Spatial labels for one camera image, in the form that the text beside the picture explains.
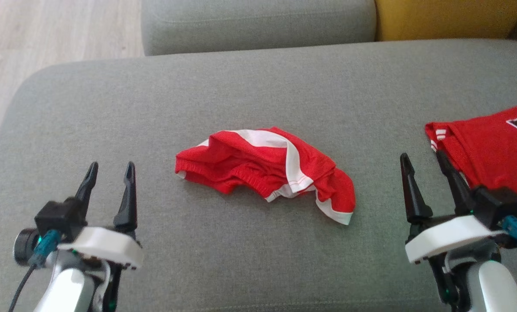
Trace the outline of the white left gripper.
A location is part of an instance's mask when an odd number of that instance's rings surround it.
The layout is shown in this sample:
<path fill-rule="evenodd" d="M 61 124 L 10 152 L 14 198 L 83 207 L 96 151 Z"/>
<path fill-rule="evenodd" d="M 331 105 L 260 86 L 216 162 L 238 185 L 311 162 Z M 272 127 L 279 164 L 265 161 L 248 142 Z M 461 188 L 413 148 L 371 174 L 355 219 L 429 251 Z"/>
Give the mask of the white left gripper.
<path fill-rule="evenodd" d="M 92 190 L 98 175 L 98 162 L 92 162 L 75 198 L 86 217 Z M 144 262 L 144 250 L 136 241 L 137 201 L 136 170 L 128 162 L 124 176 L 125 190 L 117 214 L 114 230 L 84 227 L 72 243 L 58 246 L 58 272 L 75 270 L 73 282 L 82 282 L 82 292 L 75 312 L 114 312 L 118 306 L 118 291 L 122 272 L 137 270 Z"/>

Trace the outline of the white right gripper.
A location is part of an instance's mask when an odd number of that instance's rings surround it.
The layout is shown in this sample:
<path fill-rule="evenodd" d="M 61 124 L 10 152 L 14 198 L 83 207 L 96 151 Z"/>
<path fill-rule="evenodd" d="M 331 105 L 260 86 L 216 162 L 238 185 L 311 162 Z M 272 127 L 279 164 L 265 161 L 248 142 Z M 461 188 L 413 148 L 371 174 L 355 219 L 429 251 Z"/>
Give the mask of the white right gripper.
<path fill-rule="evenodd" d="M 441 224 L 427 227 L 433 211 L 420 192 L 409 155 L 401 154 L 406 219 L 411 224 L 405 251 L 411 264 L 429 263 L 443 304 L 452 309 L 473 309 L 474 284 L 468 280 L 469 272 L 488 261 L 502 262 L 500 247 L 494 241 L 500 231 L 489 230 L 470 215 L 475 200 L 469 186 L 443 150 L 437 150 L 436 158 L 448 180 L 455 215 L 463 217 L 450 216 Z"/>

